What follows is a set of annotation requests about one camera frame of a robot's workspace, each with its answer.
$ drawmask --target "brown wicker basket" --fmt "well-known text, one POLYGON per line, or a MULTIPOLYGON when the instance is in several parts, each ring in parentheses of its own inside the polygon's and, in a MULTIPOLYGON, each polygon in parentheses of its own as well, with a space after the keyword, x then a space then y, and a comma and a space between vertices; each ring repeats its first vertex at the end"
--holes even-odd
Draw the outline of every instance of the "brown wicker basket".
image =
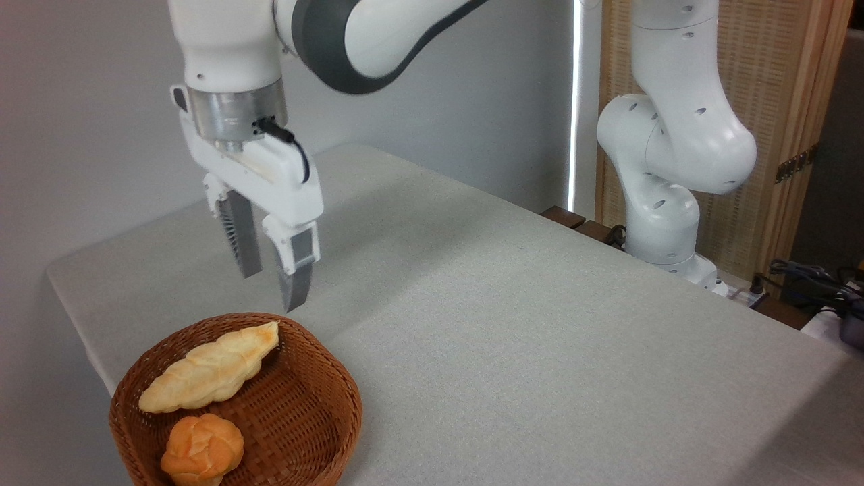
POLYGON ((111 433, 136 486, 173 486, 159 468, 178 420, 214 413, 243 433, 244 456, 222 486, 334 485, 360 434, 363 407, 345 367, 300 324, 283 316, 244 313, 211 317, 177 331, 144 353, 111 400, 111 433), (279 321, 279 345, 261 371, 229 400, 197 410, 146 413, 138 398, 171 363, 226 332, 279 321))

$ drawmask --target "white wall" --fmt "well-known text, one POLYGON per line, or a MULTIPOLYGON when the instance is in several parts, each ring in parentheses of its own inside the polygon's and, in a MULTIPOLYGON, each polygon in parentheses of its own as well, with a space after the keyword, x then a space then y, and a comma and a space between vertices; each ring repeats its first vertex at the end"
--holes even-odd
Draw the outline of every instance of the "white wall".
MULTIPOLYGON (((560 204, 572 8, 490 0, 364 98, 287 61, 289 124, 311 151, 359 141, 532 210, 560 204)), ((0 3, 0 484, 128 480, 44 269, 202 198, 168 102, 181 73, 163 2, 0 3)))

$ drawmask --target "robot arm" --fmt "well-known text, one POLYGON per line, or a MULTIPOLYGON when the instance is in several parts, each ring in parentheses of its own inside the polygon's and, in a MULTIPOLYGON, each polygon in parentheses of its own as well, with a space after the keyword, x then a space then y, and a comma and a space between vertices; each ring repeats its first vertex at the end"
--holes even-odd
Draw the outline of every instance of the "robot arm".
POLYGON ((756 162, 753 135, 717 72, 718 3, 633 1, 632 71, 647 95, 613 99, 597 127, 625 193, 627 252, 710 290, 720 282, 696 254, 699 207, 689 189, 732 192, 756 162))
POLYGON ((251 204, 268 213, 285 310, 321 258, 321 187, 287 123, 280 52, 343 93, 389 85, 432 38, 486 0, 168 0, 185 66, 172 92, 205 193, 244 277, 261 271, 251 204))
POLYGON ((328 86, 373 93, 486 0, 276 0, 286 47, 328 86))

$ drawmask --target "bread loaf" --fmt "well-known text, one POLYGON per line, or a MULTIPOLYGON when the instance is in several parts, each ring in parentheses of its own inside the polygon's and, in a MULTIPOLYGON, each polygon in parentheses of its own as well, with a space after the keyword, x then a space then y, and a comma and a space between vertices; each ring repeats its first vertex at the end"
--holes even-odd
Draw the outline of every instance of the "bread loaf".
POLYGON ((177 486, 217 486, 243 458, 243 435, 212 413, 186 417, 171 429, 160 466, 177 486))
POLYGON ((230 332, 201 344, 153 380, 138 400, 144 412, 167 413, 228 400, 261 369, 279 343, 277 322, 230 332))

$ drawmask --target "round bread roll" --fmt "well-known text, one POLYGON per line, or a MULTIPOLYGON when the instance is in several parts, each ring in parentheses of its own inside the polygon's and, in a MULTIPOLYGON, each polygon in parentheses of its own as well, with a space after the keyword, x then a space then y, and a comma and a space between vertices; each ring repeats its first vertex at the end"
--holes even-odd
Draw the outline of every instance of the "round bread roll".
POLYGON ((243 458, 243 435, 230 421, 206 413, 171 429, 162 470, 177 486, 217 486, 243 458))

